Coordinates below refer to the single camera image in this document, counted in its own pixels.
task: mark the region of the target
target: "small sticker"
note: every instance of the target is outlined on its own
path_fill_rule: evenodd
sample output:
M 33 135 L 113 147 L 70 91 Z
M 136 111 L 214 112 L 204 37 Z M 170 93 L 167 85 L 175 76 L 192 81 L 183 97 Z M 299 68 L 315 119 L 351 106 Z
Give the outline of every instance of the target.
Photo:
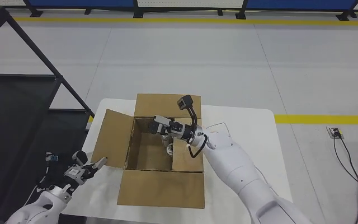
M 68 174 L 75 176 L 76 174 L 78 174 L 78 172 L 79 172 L 78 170 L 71 169 L 70 172 L 68 172 Z

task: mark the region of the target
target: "cardboard box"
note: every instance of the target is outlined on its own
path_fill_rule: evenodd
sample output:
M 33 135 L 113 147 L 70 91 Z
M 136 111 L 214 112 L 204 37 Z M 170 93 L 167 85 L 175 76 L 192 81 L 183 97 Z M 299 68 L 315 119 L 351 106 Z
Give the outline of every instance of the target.
M 117 204 L 204 208 L 202 153 L 191 158 L 186 142 L 174 139 L 173 157 L 170 157 L 160 135 L 150 134 L 148 130 L 155 115 L 190 124 L 187 110 L 179 110 L 177 106 L 182 96 L 138 94 L 134 117 L 106 111 L 92 162 L 106 156 L 107 166 L 124 169 Z M 201 98 L 192 98 L 201 124 Z

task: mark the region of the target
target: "box flap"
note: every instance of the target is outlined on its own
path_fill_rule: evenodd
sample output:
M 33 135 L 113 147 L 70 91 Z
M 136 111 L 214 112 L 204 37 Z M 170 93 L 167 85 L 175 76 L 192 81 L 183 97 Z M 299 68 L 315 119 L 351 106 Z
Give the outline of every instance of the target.
M 133 117 L 106 110 L 91 162 L 107 157 L 107 166 L 124 168 Z
M 190 118 L 187 110 L 179 110 L 177 101 L 184 95 L 177 94 L 137 94 L 134 116 L 165 116 Z M 191 96 L 197 118 L 201 118 L 201 97 Z
M 175 121 L 191 124 L 191 119 L 189 118 L 178 118 Z M 201 125 L 201 119 L 197 120 L 197 124 Z M 173 143 L 173 171 L 181 172 L 204 172 L 204 167 L 202 164 L 202 152 L 195 158 L 190 156 L 189 150 L 186 147 L 187 143 L 183 140 L 174 138 Z M 198 148 L 191 148 L 195 154 Z
M 204 208 L 204 174 L 125 170 L 117 204 Z

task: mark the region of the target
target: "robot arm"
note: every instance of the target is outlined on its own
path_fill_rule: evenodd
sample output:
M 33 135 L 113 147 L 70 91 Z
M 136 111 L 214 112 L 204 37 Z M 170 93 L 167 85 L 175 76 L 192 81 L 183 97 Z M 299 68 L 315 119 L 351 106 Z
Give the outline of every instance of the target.
M 73 164 L 59 178 L 56 185 L 51 185 L 43 191 L 35 202 L 17 210 L 6 224 L 58 223 L 59 215 L 71 200 L 73 192 L 87 179 L 92 178 L 107 162 L 107 157 L 103 157 L 95 164 L 84 165 L 87 156 L 83 151 L 76 152 L 72 159 Z
M 196 115 L 189 95 L 178 101 L 181 110 L 187 109 L 192 124 L 186 125 L 162 116 L 155 116 L 152 133 L 169 135 L 182 139 L 191 147 L 199 148 L 217 176 L 229 186 L 248 209 L 254 224 L 311 223 L 291 202 L 280 198 L 259 176 L 255 165 L 240 145 L 226 133 L 214 132 L 196 125 Z

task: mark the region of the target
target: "electrical outlet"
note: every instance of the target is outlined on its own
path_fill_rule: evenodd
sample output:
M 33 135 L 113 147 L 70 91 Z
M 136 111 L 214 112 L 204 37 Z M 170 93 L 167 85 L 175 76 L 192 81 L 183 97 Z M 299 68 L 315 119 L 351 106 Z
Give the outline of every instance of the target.
M 327 127 L 327 131 L 328 131 L 328 134 L 329 134 L 329 136 L 330 136 L 330 138 L 332 138 L 332 139 L 334 139 L 334 135 L 335 135 L 335 130 L 336 129 L 336 127 Z M 344 139 L 344 136 L 343 136 L 343 134 L 342 134 L 342 131 L 339 129 L 339 128 L 337 128 L 338 129 L 338 131 L 341 133 L 341 136 L 342 136 L 342 139 Z

